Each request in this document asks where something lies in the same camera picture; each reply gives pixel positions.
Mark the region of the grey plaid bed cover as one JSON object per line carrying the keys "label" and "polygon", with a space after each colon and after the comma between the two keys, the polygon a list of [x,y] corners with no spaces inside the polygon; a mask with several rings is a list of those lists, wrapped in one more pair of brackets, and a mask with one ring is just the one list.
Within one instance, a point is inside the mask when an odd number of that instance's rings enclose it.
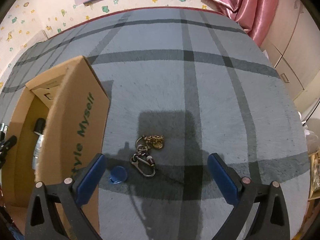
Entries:
{"label": "grey plaid bed cover", "polygon": [[[211,239],[232,207],[212,180],[218,153],[255,183],[278,181],[290,234],[309,194],[309,160],[298,111],[267,57],[234,21],[191,9],[139,9],[81,24],[18,59],[1,92],[9,122],[23,86],[85,56],[110,100],[101,152],[127,181],[99,185],[103,239]],[[141,135],[163,135],[150,150],[156,174],[131,165]]]}

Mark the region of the black cylindrical cap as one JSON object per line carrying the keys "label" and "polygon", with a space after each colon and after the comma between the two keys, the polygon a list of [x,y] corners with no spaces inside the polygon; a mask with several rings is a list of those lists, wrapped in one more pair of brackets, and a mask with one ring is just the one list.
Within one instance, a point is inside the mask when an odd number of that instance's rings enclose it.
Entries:
{"label": "black cylindrical cap", "polygon": [[34,133],[38,136],[43,135],[45,126],[46,120],[44,118],[38,118],[34,126]]}

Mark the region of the metal keychain with charms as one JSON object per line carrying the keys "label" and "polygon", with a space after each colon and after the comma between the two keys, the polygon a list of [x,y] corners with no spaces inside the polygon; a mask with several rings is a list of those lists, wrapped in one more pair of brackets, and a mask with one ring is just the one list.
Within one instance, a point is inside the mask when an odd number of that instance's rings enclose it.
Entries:
{"label": "metal keychain with charms", "polygon": [[[155,176],[157,168],[156,163],[150,150],[161,150],[164,147],[163,135],[141,135],[135,142],[135,153],[130,158],[130,163],[137,171],[145,178],[152,178]],[[150,173],[146,173],[140,168],[140,164],[145,165],[150,169]]]}

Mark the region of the blue key fob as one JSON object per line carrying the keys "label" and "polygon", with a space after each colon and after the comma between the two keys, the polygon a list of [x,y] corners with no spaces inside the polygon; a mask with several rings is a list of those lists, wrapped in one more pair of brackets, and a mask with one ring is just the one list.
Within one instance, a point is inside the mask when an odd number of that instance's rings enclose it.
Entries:
{"label": "blue key fob", "polygon": [[110,171],[109,182],[111,184],[120,184],[127,180],[127,171],[122,166],[115,166]]}

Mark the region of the brown cardboard box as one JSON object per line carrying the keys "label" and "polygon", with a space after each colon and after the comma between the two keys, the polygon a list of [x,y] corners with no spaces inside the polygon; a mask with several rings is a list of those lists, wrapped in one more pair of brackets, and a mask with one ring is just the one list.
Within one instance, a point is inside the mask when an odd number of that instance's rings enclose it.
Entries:
{"label": "brown cardboard box", "polygon": [[[25,231],[34,185],[58,184],[75,177],[100,153],[110,101],[88,59],[77,56],[42,72],[23,86],[7,137],[15,135],[2,168],[4,205],[17,228]],[[36,170],[34,126],[46,120]]]}

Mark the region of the white remote control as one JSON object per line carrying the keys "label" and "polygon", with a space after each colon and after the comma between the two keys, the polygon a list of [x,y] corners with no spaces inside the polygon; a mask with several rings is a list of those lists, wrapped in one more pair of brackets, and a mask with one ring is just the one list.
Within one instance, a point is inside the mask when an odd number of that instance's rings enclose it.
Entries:
{"label": "white remote control", "polygon": [[33,152],[33,161],[32,161],[32,169],[36,170],[36,166],[39,160],[39,155],[40,155],[40,150],[42,147],[42,143],[43,143],[43,139],[44,139],[44,135],[38,132],[35,132],[35,134],[38,136],[35,148],[34,148],[34,152]]}

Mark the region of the wooden shelf with clutter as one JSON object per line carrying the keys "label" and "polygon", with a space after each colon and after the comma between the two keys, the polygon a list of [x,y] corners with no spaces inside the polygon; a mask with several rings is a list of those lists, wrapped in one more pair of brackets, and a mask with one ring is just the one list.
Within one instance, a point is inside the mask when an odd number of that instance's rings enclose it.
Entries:
{"label": "wooden shelf with clutter", "polygon": [[310,159],[310,193],[308,201],[319,199],[319,150]]}

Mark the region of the beige wardrobe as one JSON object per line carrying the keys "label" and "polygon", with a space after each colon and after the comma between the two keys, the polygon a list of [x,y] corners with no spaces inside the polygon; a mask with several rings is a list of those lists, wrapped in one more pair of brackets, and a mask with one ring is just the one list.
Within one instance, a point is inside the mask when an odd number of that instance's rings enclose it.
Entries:
{"label": "beige wardrobe", "polygon": [[300,0],[279,0],[261,45],[298,111],[319,98],[319,29]]}

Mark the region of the white plastic bag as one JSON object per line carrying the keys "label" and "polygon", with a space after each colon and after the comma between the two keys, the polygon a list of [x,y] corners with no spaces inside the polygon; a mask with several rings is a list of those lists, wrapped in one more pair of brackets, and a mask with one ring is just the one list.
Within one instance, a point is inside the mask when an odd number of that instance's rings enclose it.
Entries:
{"label": "white plastic bag", "polygon": [[319,137],[315,132],[308,128],[306,121],[302,122],[302,125],[304,129],[304,135],[306,138],[308,155],[313,155],[319,150]]}

